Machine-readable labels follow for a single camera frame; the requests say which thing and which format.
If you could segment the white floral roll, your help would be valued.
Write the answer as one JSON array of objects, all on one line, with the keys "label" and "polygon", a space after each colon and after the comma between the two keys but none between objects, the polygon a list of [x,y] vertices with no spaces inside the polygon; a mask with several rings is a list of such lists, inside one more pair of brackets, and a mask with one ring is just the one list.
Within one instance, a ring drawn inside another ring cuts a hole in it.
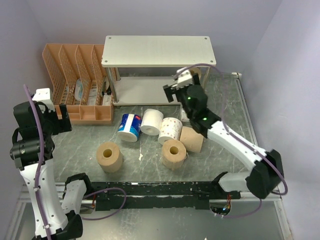
[{"label": "white floral roll", "polygon": [[163,145],[168,140],[180,140],[183,124],[174,117],[166,117],[162,120],[158,142]]},{"label": "white floral roll", "polygon": [[180,121],[182,123],[189,123],[190,119],[187,116],[187,113],[185,112],[185,110],[183,109],[182,106],[180,106]]}]

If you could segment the brown paper roll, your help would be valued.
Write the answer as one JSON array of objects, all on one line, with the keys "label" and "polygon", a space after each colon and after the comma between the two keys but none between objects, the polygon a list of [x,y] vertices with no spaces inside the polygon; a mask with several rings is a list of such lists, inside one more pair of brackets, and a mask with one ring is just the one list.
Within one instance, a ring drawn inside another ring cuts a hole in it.
[{"label": "brown paper roll", "polygon": [[193,128],[183,126],[180,135],[180,141],[187,151],[200,153],[203,145],[204,137],[197,133]]}]

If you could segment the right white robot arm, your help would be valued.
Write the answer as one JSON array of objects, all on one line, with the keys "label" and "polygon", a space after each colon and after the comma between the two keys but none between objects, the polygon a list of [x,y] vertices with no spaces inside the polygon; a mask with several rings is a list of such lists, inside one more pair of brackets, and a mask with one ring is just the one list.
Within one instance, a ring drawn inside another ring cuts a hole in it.
[{"label": "right white robot arm", "polygon": [[178,77],[172,85],[163,86],[168,102],[176,99],[189,119],[190,125],[204,138],[229,151],[247,168],[247,173],[224,173],[212,186],[212,193],[223,199],[229,192],[250,192],[265,199],[284,180],[281,154],[267,151],[232,130],[222,118],[208,108],[208,96],[200,85],[198,74],[186,79]]}]

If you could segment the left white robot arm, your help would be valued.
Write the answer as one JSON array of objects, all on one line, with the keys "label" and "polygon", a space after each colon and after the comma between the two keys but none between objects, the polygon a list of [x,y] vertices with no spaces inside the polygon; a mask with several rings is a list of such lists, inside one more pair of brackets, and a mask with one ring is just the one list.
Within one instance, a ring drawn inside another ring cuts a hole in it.
[{"label": "left white robot arm", "polygon": [[39,101],[23,102],[13,108],[18,124],[12,135],[10,157],[27,186],[35,220],[35,240],[75,240],[83,235],[80,216],[82,200],[94,192],[89,177],[78,173],[68,177],[62,199],[55,177],[52,137],[72,130],[64,104],[55,109]]}]

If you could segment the white two-tier metal shelf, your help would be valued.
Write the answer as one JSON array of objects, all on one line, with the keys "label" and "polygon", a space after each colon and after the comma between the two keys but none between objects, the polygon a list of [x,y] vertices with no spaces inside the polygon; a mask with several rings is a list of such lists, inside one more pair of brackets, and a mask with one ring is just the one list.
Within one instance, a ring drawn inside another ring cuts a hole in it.
[{"label": "white two-tier metal shelf", "polygon": [[209,36],[108,35],[101,58],[115,106],[169,105],[163,86],[173,84],[173,77],[171,74],[112,77],[112,69],[177,70],[216,63]]}]

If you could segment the plain white paper roll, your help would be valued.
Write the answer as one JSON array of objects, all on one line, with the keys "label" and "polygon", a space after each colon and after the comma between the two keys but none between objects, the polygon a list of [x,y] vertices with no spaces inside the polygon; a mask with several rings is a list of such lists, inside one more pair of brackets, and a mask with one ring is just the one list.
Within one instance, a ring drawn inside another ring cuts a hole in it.
[{"label": "plain white paper roll", "polygon": [[160,133],[164,115],[161,111],[148,108],[144,111],[140,130],[147,135],[157,136]]}]

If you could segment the tissue pack in organizer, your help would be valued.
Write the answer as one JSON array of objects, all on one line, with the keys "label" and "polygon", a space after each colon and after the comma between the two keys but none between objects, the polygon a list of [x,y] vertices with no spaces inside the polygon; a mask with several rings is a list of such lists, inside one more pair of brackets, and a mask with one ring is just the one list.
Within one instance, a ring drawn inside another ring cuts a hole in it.
[{"label": "tissue pack in organizer", "polygon": [[76,80],[75,82],[75,89],[74,89],[74,98],[77,101],[82,101],[83,97],[84,100],[87,99],[86,97],[86,88],[88,87],[88,83],[86,81],[82,81],[80,78]]}]

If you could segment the orange plastic file organizer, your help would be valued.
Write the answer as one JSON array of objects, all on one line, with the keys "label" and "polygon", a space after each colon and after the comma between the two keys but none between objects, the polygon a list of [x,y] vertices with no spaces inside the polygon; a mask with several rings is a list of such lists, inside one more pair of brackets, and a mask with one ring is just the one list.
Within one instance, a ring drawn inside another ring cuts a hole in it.
[{"label": "orange plastic file organizer", "polygon": [[[53,85],[53,103],[60,117],[60,104],[67,107],[72,124],[110,125],[114,118],[113,95],[109,76],[102,67],[102,44],[45,45],[42,58]],[[100,96],[106,77],[104,96]],[[88,83],[86,100],[75,99],[76,80]]]}]

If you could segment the blue wrapped paper roll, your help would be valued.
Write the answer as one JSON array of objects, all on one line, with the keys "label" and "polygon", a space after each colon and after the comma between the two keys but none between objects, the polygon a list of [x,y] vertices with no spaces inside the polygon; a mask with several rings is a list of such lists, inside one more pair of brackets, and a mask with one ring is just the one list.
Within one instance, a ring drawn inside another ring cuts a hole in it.
[{"label": "blue wrapped paper roll", "polygon": [[142,117],[137,114],[126,113],[122,115],[117,136],[126,142],[134,143],[141,132]]}]

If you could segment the black pen in organizer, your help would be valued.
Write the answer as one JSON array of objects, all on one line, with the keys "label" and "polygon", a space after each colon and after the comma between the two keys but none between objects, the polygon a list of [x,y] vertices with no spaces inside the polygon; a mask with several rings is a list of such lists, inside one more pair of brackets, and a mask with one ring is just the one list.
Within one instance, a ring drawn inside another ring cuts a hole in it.
[{"label": "black pen in organizer", "polygon": [[103,82],[101,85],[100,96],[103,97],[106,91],[106,77],[103,78]]}]

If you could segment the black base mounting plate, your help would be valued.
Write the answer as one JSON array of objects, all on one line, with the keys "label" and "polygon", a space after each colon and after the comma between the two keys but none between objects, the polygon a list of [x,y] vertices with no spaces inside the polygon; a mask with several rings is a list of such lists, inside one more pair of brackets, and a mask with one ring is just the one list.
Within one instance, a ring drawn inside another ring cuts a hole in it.
[{"label": "black base mounting plate", "polygon": [[238,191],[226,192],[216,181],[169,181],[169,182],[92,182],[92,191],[105,190],[96,194],[96,210],[153,208],[194,208],[208,210],[210,202],[228,197],[238,200]]}]

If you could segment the white wall plug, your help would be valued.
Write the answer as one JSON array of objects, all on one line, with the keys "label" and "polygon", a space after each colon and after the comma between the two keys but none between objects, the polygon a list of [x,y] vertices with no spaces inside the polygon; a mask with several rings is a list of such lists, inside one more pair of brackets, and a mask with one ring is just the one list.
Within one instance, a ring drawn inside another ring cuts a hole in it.
[{"label": "white wall plug", "polygon": [[231,74],[234,75],[234,76],[237,76],[239,78],[242,76],[242,74],[239,73],[239,72],[232,72]]}]

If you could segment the aluminium frame rail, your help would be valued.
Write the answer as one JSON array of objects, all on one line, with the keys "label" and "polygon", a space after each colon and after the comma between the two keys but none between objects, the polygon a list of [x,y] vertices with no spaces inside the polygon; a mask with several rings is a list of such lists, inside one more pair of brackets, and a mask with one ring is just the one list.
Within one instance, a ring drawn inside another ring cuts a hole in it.
[{"label": "aluminium frame rail", "polygon": [[[252,121],[251,121],[251,117],[249,114],[248,106],[247,106],[247,103],[245,100],[244,92],[243,92],[243,89],[241,86],[240,78],[239,77],[235,78],[235,82],[237,84],[238,93],[241,98],[241,104],[243,107],[243,112],[245,114],[246,123],[247,123],[247,126],[249,127],[251,141],[255,145],[258,145],[256,134],[255,134],[255,131],[254,131],[254,128],[252,125]],[[280,196],[277,196],[277,195],[271,195],[268,197],[268,200],[273,200],[274,208],[276,211],[277,219],[279,221],[281,235],[283,236],[283,239],[284,240],[293,240],[294,237],[293,237],[293,234],[292,234],[292,231],[290,228],[290,224],[288,222],[288,218],[286,215],[286,211],[284,208],[283,198]]]}]

